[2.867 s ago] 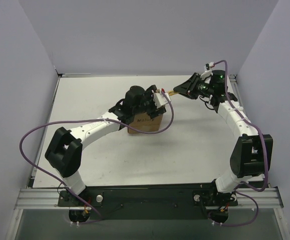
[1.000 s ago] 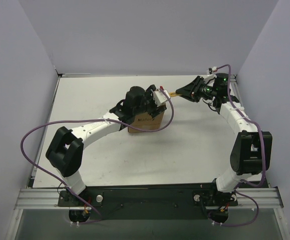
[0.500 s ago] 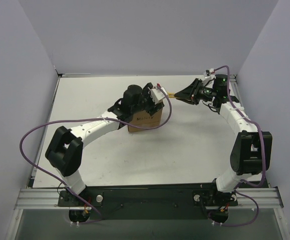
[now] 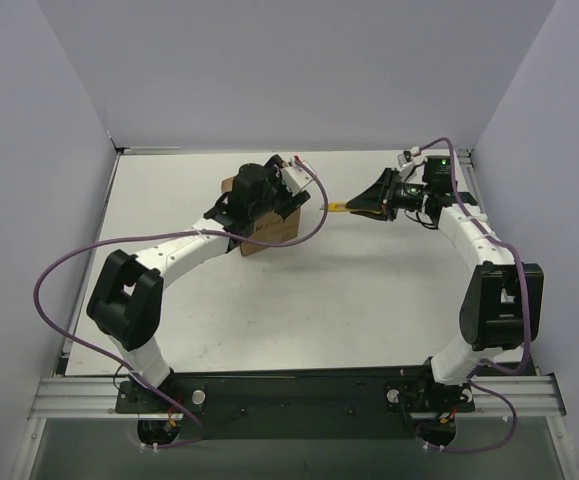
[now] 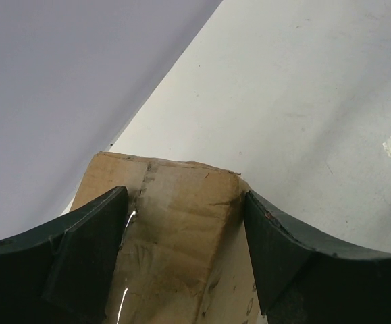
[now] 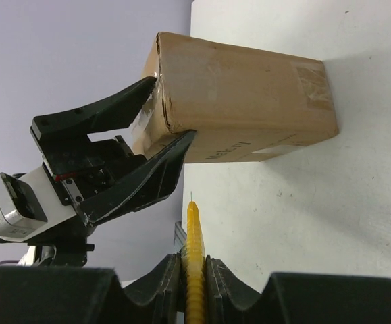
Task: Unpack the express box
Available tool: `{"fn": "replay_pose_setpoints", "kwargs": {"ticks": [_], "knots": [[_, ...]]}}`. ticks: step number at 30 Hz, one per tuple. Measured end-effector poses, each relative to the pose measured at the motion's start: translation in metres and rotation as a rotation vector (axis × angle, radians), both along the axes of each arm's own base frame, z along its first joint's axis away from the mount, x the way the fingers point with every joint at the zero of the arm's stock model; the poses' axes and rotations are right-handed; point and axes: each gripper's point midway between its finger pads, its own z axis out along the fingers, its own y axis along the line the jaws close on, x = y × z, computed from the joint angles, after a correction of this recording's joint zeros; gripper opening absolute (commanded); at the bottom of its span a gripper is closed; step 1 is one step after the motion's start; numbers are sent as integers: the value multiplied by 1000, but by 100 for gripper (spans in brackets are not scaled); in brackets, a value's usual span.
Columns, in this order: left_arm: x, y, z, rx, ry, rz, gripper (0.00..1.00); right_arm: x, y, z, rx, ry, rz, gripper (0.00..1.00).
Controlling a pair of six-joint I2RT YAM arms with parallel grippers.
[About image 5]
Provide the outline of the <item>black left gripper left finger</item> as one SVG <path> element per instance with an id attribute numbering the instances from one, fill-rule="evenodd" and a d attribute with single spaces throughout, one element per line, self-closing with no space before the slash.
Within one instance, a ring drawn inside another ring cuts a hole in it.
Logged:
<path id="1" fill-rule="evenodd" d="M 117 186 L 0 240 L 0 323 L 101 323 L 127 223 Z"/>

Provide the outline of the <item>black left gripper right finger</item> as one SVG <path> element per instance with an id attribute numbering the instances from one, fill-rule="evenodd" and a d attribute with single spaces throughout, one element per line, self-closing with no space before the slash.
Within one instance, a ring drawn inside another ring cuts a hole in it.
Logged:
<path id="1" fill-rule="evenodd" d="M 244 227 L 269 323 L 391 323 L 391 254 L 335 238 L 247 192 Z"/>

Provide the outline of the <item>brown cardboard express box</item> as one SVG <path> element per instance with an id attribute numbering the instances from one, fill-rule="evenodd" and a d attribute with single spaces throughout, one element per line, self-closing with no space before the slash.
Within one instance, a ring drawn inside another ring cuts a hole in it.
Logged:
<path id="1" fill-rule="evenodd" d="M 96 154 L 73 207 L 124 186 L 132 216 L 106 323 L 255 323 L 259 303 L 243 225 L 249 185 L 197 162 Z"/>

